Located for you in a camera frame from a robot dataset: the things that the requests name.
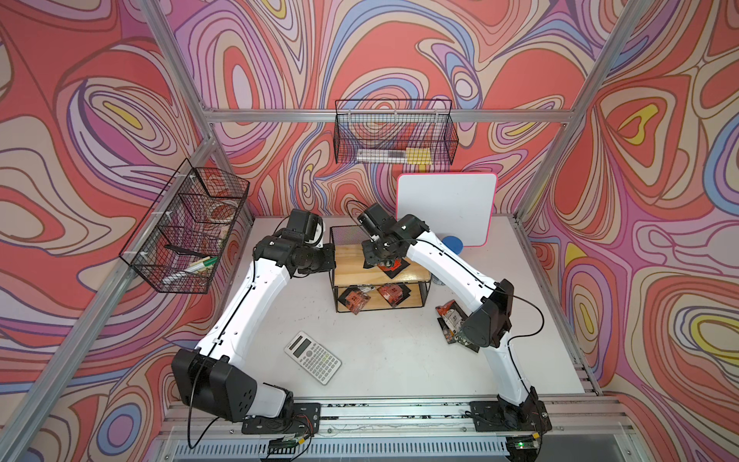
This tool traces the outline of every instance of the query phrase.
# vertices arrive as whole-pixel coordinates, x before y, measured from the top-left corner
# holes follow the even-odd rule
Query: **black mounting plate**
[[[535,402],[537,406],[537,414],[538,416],[542,416],[540,420],[541,425],[543,425],[542,429],[537,429],[535,425],[536,422],[533,419],[526,422],[519,421],[516,427],[511,428],[512,426],[510,424],[506,425],[504,419],[501,417],[500,403],[498,401],[470,401],[469,409],[473,415],[478,415],[481,418],[484,418],[486,421],[495,424],[491,425],[485,421],[481,421],[480,419],[475,418],[473,419],[474,430],[476,432],[538,431],[542,434],[546,433],[552,429],[546,407],[544,403],[539,400],[536,400]]]
[[[289,435],[292,433],[302,435],[306,432],[307,426],[303,415],[310,419],[310,423],[313,425],[313,434],[316,434],[321,420],[321,403],[295,403],[293,407],[294,418],[290,419],[287,426],[285,421],[279,417],[247,416],[241,427],[241,433],[244,435]]]

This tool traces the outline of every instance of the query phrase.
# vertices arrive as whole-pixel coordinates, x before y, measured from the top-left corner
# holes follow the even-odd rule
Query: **small wooden table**
[[[361,244],[336,246],[336,269],[333,271],[333,293],[336,301],[336,311],[349,312],[349,309],[338,301],[339,296],[352,286],[373,286],[367,292],[369,301],[362,311],[390,310],[390,303],[385,300],[377,288],[393,283],[405,285],[411,290],[407,299],[395,308],[420,308],[426,303],[429,292],[431,273],[423,266],[410,259],[405,259],[410,265],[404,268],[395,278],[390,279],[380,268],[364,267],[364,254]]]

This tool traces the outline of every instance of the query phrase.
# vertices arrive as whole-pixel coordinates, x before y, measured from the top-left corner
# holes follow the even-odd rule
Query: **wooden shelf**
[[[349,287],[351,285],[383,285],[388,282],[427,282],[431,279],[429,270],[410,259],[406,258],[406,261],[410,263],[410,266],[402,270],[394,279],[390,279],[376,266],[363,268],[364,255],[360,244],[337,245],[333,284],[338,287]]]
[[[402,303],[400,303],[397,308],[421,308],[423,307],[423,299],[420,296],[420,286],[418,283],[416,284],[408,284],[407,287],[411,290],[410,295],[408,295],[408,298],[403,300]],[[340,296],[342,292],[344,292],[346,288],[338,288],[338,295]],[[374,310],[392,310],[393,307],[390,306],[390,303],[385,300],[382,295],[380,295],[379,292],[377,292],[377,289],[372,289],[372,291],[367,292],[367,295],[369,297],[369,301],[367,304],[362,308],[362,311],[374,311]],[[349,308],[345,307],[341,302],[336,302],[336,310],[339,313],[349,313]]]

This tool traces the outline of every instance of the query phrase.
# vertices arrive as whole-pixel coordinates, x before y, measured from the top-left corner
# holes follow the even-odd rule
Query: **whiteboard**
[[[485,245],[493,212],[495,173],[411,173],[398,178],[396,217],[414,214],[439,237]]]

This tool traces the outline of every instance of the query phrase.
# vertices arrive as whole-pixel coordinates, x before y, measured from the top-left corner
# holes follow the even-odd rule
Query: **psychedelic wallpaper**
[[[0,2],[0,426],[200,141],[139,12],[78,4]],[[208,319],[217,297],[134,281],[29,460],[78,461],[92,430],[109,422],[121,435],[133,417],[115,416],[134,408],[156,422],[160,351],[187,338],[163,333]],[[139,401],[124,398],[132,390]]]
[[[739,4],[657,1],[526,228],[662,461],[739,461]]]
[[[461,109],[567,109],[621,9],[620,0],[181,0],[167,19],[206,107],[333,109],[340,98],[398,107],[445,96]],[[332,123],[214,128],[253,183],[255,214],[346,214],[349,199],[394,210],[398,175],[427,171],[336,165]],[[461,123],[447,169],[498,173],[495,211],[512,213],[558,128]]]
[[[160,6],[209,107],[445,95],[464,109],[567,109],[621,3]],[[736,2],[657,0],[527,221],[602,385],[666,461],[737,452],[738,30]],[[214,128],[256,214],[343,214],[350,198],[394,208],[402,168],[337,166],[331,124]],[[496,211],[511,213],[558,128],[461,123],[450,169],[498,173]],[[0,424],[199,140],[137,0],[0,2]],[[177,398],[168,364],[211,326],[244,233],[207,296],[134,281],[29,462],[151,454]]]

